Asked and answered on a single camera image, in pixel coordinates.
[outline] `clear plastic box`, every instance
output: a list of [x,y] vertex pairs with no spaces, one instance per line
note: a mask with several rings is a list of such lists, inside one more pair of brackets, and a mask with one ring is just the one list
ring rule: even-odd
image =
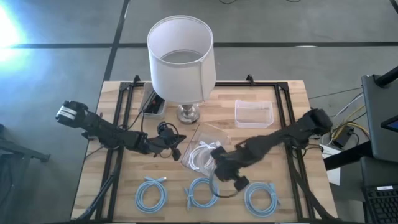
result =
[[218,146],[231,144],[228,133],[209,124],[199,124],[181,163],[197,172],[209,176],[215,168],[210,152]]
[[270,101],[235,101],[235,126],[239,128],[267,128],[274,122]]

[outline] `white coiled cable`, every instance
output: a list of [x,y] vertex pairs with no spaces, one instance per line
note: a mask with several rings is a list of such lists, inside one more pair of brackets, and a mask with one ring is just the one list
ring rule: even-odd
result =
[[215,168],[215,162],[213,157],[210,155],[210,152],[220,145],[221,144],[218,141],[211,144],[206,144],[205,142],[200,141],[199,146],[196,147],[189,155],[189,166],[193,170],[200,171],[202,174],[209,176],[210,172]]

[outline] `clear plastic bag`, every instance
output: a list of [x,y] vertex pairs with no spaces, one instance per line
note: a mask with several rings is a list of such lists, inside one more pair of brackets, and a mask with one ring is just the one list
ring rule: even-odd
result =
[[230,143],[228,133],[209,124],[199,124],[193,135],[181,163],[205,176],[209,176],[215,168],[215,162],[211,156],[212,150],[218,146]]

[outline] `blue coiled cable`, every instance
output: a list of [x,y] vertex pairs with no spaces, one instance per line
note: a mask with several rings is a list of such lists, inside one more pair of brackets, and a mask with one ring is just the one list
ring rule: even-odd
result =
[[[213,197],[211,198],[211,200],[208,203],[206,203],[204,205],[199,204],[193,198],[193,193],[195,191],[195,187],[197,187],[198,184],[209,184],[209,178],[204,178],[204,177],[196,178],[195,180],[192,181],[191,186],[189,187],[189,190],[184,188],[184,191],[185,191],[186,195],[188,196],[188,198],[187,198],[188,199],[188,202],[187,202],[188,210],[191,208],[191,203],[198,208],[209,208],[209,207],[213,206],[218,200],[218,197],[212,194]],[[218,186],[216,183],[214,183],[214,189],[216,190],[217,193],[219,193]]]
[[[163,205],[167,201],[167,191],[166,188],[161,184],[163,181],[166,180],[166,177],[159,178],[157,180],[145,177],[145,182],[142,183],[136,192],[136,207],[138,210],[145,212],[145,213],[155,213],[158,212]],[[153,207],[147,207],[144,205],[144,193],[148,189],[148,187],[155,185],[160,191],[160,200],[157,204]]]
[[[269,193],[271,196],[271,205],[268,208],[260,210],[252,204],[251,196],[256,190],[265,190]],[[244,204],[246,208],[257,217],[268,217],[272,215],[276,210],[276,206],[279,204],[274,184],[264,184],[261,182],[251,184],[244,192]]]

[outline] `white lampshade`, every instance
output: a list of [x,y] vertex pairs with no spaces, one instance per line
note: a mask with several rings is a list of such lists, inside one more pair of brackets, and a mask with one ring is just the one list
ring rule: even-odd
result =
[[[209,97],[216,68],[213,33],[207,24],[191,16],[170,16],[152,27],[147,43],[152,84],[159,96],[186,105]],[[179,53],[183,60],[166,60]],[[197,57],[190,60],[192,54]]]

